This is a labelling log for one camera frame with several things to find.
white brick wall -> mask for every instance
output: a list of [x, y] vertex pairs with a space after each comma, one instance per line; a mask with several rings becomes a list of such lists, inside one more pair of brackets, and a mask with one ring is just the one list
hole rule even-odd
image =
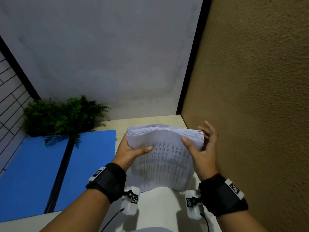
[[0, 52], [0, 177], [25, 138], [20, 126], [30, 101], [33, 99]]

stack of paper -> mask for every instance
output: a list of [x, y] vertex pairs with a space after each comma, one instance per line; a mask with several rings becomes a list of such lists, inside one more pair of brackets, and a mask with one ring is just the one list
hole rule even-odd
[[151, 152], [135, 159], [131, 167], [132, 186], [139, 187], [141, 192], [156, 187], [185, 191], [194, 168], [192, 157], [181, 141], [183, 136], [191, 139], [198, 151], [203, 147], [204, 134], [200, 130], [161, 124], [128, 128], [131, 148], [153, 146]]

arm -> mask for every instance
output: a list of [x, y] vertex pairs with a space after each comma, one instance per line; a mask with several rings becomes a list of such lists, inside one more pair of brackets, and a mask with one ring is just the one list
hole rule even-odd
[[[128, 146], [125, 133], [112, 163], [118, 164], [126, 172], [136, 157], [151, 150], [150, 146], [133, 150]], [[109, 199], [101, 191], [87, 189], [41, 232], [97, 232], [109, 206]]]
[[[190, 152], [194, 169], [200, 181], [204, 181], [218, 173], [216, 167], [216, 142], [217, 134], [207, 121], [205, 121], [205, 128], [198, 126], [198, 129], [204, 132], [205, 143], [202, 152], [198, 152], [191, 140], [182, 137], [181, 140]], [[267, 232], [265, 228], [255, 220], [248, 211], [240, 211], [229, 213], [217, 217], [219, 226], [223, 232]]]

person's left arm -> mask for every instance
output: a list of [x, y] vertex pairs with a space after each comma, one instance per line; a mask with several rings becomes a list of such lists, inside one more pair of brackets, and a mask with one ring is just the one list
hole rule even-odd
[[[136, 157], [151, 150], [150, 146], [133, 150], [128, 145], [125, 133], [112, 163], [118, 164], [126, 172]], [[87, 189], [41, 232], [97, 232], [109, 206], [110, 201], [105, 194], [99, 190]]]

person's right hand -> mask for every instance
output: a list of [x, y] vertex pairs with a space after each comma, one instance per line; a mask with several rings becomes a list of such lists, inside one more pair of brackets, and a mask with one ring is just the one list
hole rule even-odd
[[218, 169], [216, 167], [217, 134], [214, 127], [210, 123], [204, 121], [204, 124], [209, 129], [209, 132], [203, 127], [197, 127], [203, 131], [205, 138], [204, 146], [201, 152], [195, 149], [190, 139], [186, 137], [181, 138], [182, 143], [192, 156], [194, 170], [201, 182], [218, 173]]

